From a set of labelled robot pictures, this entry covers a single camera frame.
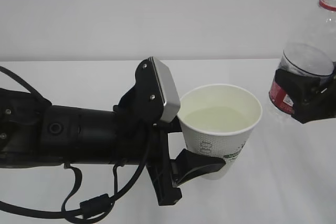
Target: cup rim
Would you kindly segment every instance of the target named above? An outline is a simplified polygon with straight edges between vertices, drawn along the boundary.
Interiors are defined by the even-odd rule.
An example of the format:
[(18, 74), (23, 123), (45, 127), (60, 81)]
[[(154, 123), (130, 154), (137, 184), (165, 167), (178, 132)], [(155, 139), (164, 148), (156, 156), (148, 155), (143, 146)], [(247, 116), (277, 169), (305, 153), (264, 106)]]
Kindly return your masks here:
[(184, 123), (188, 128), (191, 128), (192, 130), (196, 131), (196, 132), (200, 132), (200, 133), (203, 133), (203, 134), (206, 134), (206, 135), (212, 135), (212, 136), (233, 136), (233, 135), (238, 135), (238, 134), (242, 134), (244, 132), (247, 132), (251, 129), (253, 129), (260, 121), (261, 117), (262, 117), (262, 105), (260, 103), (260, 101), (258, 100), (258, 98), (252, 94), (250, 91), (248, 91), (247, 89), (244, 89), (242, 87), (239, 87), (239, 86), (236, 86), (236, 85), (233, 85), (233, 84), (224, 84), (224, 83), (215, 83), (215, 84), (207, 84), (207, 85), (202, 85), (202, 86), (199, 86), (195, 89), (192, 89), (190, 91), (188, 91), (187, 93), (185, 93), (182, 97), (181, 97), (181, 101), (183, 100), (183, 98), (185, 98), (187, 95), (189, 95), (190, 93), (198, 90), (198, 89), (203, 89), (203, 88), (207, 88), (207, 87), (210, 87), (210, 86), (226, 86), (226, 87), (234, 87), (234, 88), (238, 88), (240, 90), (243, 90), (245, 92), (247, 92), (248, 94), (250, 94), (256, 101), (257, 101), (257, 104), (259, 105), (259, 108), (260, 108), (260, 115), (259, 115), (259, 118), (252, 124), (250, 125), (249, 127), (246, 127), (244, 129), (241, 129), (239, 131), (231, 131), (231, 132), (211, 132), (211, 131), (204, 131), (204, 130), (200, 130), (200, 129), (197, 129), (193, 126), (191, 126), (190, 124), (184, 122), (180, 116), (179, 116), (179, 112), (177, 113), (177, 117), (178, 119), (180, 120), (180, 122)]

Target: cable connector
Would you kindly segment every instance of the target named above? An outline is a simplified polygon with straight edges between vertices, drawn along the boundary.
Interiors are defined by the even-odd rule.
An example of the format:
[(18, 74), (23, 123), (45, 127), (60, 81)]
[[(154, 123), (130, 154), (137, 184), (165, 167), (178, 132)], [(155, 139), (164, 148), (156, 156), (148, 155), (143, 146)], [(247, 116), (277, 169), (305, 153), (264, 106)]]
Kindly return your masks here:
[(79, 204), (83, 218), (88, 219), (93, 216), (106, 212), (111, 207), (110, 197), (103, 194), (98, 197), (83, 201)]

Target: black cable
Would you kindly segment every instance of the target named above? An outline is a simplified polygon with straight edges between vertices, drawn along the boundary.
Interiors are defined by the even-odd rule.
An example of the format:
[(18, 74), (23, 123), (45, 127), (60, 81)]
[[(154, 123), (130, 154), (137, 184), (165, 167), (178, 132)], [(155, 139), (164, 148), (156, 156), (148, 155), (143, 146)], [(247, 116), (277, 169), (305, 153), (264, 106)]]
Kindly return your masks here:
[[(40, 103), (43, 104), (43, 103), (46, 102), (45, 98), (36, 89), (34, 89), (28, 82), (26, 82), (24, 79), (22, 79), (17, 74), (13, 73), (9, 69), (4, 68), (2, 66), (0, 66), (0, 72), (2, 72), (5, 75), (9, 76), (14, 81), (16, 81), (21, 86), (23, 86), (25, 89), (27, 89), (32, 95), (34, 95), (34, 97)], [(91, 223), (95, 223), (95, 222), (100, 221), (106, 215), (108, 215), (108, 213), (112, 210), (112, 208), (114, 206), (114, 203), (118, 199), (120, 199), (122, 196), (124, 196), (132, 188), (132, 186), (135, 184), (135, 182), (140, 177), (143, 169), (145, 168), (147, 157), (148, 157), (149, 150), (150, 150), (150, 142), (152, 140), (152, 131), (151, 131), (150, 127), (147, 127), (146, 129), (148, 131), (147, 132), (148, 140), (147, 140), (147, 145), (146, 145), (146, 149), (145, 149), (144, 155), (143, 155), (143, 157), (142, 157), (142, 159), (141, 159), (141, 161), (139, 163), (139, 166), (137, 167), (136, 171), (134, 172), (133, 176), (131, 177), (131, 179), (127, 182), (127, 184), (119, 192), (118, 192), (118, 181), (117, 181), (117, 166), (114, 166), (115, 171), (114, 171), (114, 168), (113, 168), (113, 174), (114, 174), (114, 195), (110, 197), (110, 202), (111, 202), (110, 209), (107, 212), (103, 213), (101, 216), (96, 217), (94, 219), (84, 220), (84, 219), (75, 218), (76, 221), (80, 220), (81, 222), (79, 222), (79, 223), (87, 223), (87, 224), (91, 224)], [(75, 191), (73, 190), (74, 192), (72, 191), (69, 194), (69, 196), (67, 197), (67, 199), (65, 200), (65, 202), (77, 190), (75, 190)], [(63, 210), (61, 212), (40, 211), (40, 210), (34, 210), (34, 209), (29, 209), (29, 208), (24, 208), (24, 207), (18, 207), (18, 206), (14, 206), (14, 205), (11, 205), (11, 204), (8, 204), (8, 203), (0, 201), (0, 210), (1, 211), (5, 211), (5, 212), (8, 212), (10, 214), (26, 216), (26, 217), (39, 218), (39, 219), (63, 219), (65, 217), (65, 214), (66, 214), (66, 216), (68, 218), (71, 218), (71, 217), (74, 218), (75, 216), (82, 215), (82, 210), (81, 209), (65, 211), (65, 203), (64, 203), (64, 206), (62, 206), (62, 208), (63, 208)]]
[(82, 184), (83, 174), (82, 174), (82, 172), (79, 168), (73, 167), (70, 164), (65, 164), (64, 168), (65, 169), (71, 169), (74, 172), (74, 174), (75, 174), (75, 184), (73, 185), (74, 187), (72, 188), (69, 195), (63, 201), (62, 206), (61, 206), (61, 212), (62, 212), (64, 218), (67, 221), (69, 221), (71, 223), (75, 223), (75, 222), (72, 221), (72, 218), (75, 218), (75, 217), (72, 217), (71, 215), (69, 215), (69, 213), (65, 210), (65, 205), (66, 205), (67, 201), (79, 190), (79, 188)]
[(19, 83), (22, 87), (24, 87), (26, 90), (28, 90), (35, 98), (41, 102), (45, 103), (45, 98), (36, 90), (34, 89), (31, 85), (29, 85), (28, 82), (26, 82), (24, 79), (22, 79), (20, 76), (18, 76), (16, 73), (13, 73), (7, 68), (4, 68), (0, 66), (0, 72), (4, 73), (5, 75), (9, 76), (12, 78), (14, 81)]
[[(136, 171), (134, 172), (133, 176), (131, 179), (127, 182), (127, 184), (119, 191), (116, 193), (116, 187), (114, 186), (114, 195), (110, 197), (110, 202), (111, 204), (114, 204), (115, 201), (120, 199), (123, 195), (125, 195), (131, 187), (135, 184), (135, 182), (138, 180), (140, 177), (145, 165), (146, 161), (148, 158), (149, 150), (150, 150), (150, 143), (152, 141), (153, 133), (150, 129), (150, 127), (146, 127), (147, 132), (147, 144), (146, 144), (146, 149), (144, 152), (144, 155), (139, 163), (139, 166), (137, 167)], [(109, 209), (108, 212), (105, 212), (99, 217), (104, 217), (112, 210)], [(5, 202), (0, 201), (0, 210), (4, 212), (8, 212), (10, 214), (15, 214), (15, 215), (21, 215), (21, 216), (26, 216), (26, 217), (32, 217), (32, 218), (38, 218), (38, 219), (64, 219), (64, 213), (62, 211), (60, 212), (51, 212), (51, 211), (40, 211), (40, 210), (34, 210), (34, 209), (29, 209), (29, 208), (24, 208), (24, 207), (18, 207), (14, 206)], [(76, 209), (76, 210), (67, 210), (66, 214), (70, 217), (75, 217), (82, 215), (82, 210), (81, 209)]]
[(145, 149), (145, 152), (144, 152), (144, 154), (142, 156), (142, 159), (139, 163), (139, 166), (137, 167), (133, 176), (127, 182), (127, 184), (116, 195), (113, 195), (113, 196), (110, 197), (111, 202), (117, 201), (122, 196), (124, 196), (132, 188), (132, 186), (135, 184), (135, 182), (137, 182), (137, 180), (140, 177), (143, 169), (145, 168), (147, 158), (148, 158), (148, 154), (149, 154), (149, 150), (150, 150), (150, 146), (151, 146), (151, 141), (153, 139), (153, 132), (152, 132), (150, 126), (146, 127), (146, 130), (147, 130), (146, 136), (148, 137), (148, 139), (147, 139), (146, 149)]
[[(9, 212), (10, 214), (22, 215), (26, 217), (38, 218), (38, 219), (64, 219), (64, 214), (62, 212), (50, 212), (50, 211), (40, 211), (24, 207), (14, 206), (5, 202), (0, 201), (0, 210), (4, 212)], [(78, 216), (82, 214), (81, 209), (67, 211), (69, 215)]]
[[(118, 174), (117, 174), (117, 168), (119, 166), (123, 166), (123, 164), (119, 164), (116, 163), (113, 166), (113, 176), (114, 176), (114, 195), (116, 195), (118, 193)], [(79, 189), (80, 184), (81, 184), (81, 179), (82, 179), (82, 175), (81, 175), (81, 171), (78, 168), (69, 166), (68, 168), (72, 169), (73, 172), (75, 173), (75, 185), (73, 187), (73, 189), (71, 190), (71, 192), (69, 193), (68, 197), (65, 199), (65, 201), (62, 204), (62, 212), (65, 213), (65, 219), (71, 223), (74, 224), (94, 224), (97, 223), (98, 221), (101, 221), (102, 219), (104, 219), (112, 210), (112, 208), (114, 207), (114, 204), (116, 203), (115, 201), (111, 203), (111, 206), (109, 207), (109, 209), (104, 212), (103, 214), (101, 214), (98, 217), (95, 217), (93, 219), (80, 219), (80, 218), (76, 218), (76, 217), (72, 217), (69, 216), (65, 210), (65, 204), (67, 202), (67, 200), (73, 196)]]

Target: water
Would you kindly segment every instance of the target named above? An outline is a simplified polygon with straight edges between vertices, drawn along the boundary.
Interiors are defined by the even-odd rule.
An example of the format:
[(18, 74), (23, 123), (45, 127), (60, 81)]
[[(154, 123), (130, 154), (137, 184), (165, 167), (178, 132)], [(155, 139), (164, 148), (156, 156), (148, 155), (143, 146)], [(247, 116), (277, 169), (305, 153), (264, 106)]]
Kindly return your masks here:
[(203, 131), (232, 132), (249, 126), (238, 111), (225, 106), (196, 110), (184, 118), (184, 122)]

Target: white paper cup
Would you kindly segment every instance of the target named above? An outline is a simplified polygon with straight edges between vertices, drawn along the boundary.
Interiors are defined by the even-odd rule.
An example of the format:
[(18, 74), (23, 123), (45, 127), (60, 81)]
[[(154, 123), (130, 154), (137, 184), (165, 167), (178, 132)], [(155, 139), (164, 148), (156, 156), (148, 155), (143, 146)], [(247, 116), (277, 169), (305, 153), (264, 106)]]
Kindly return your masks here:
[(210, 84), (196, 88), (181, 98), (177, 116), (187, 149), (220, 157), (226, 162), (220, 171), (204, 175), (205, 178), (215, 180), (226, 174), (261, 115), (262, 107), (258, 99), (234, 85)]

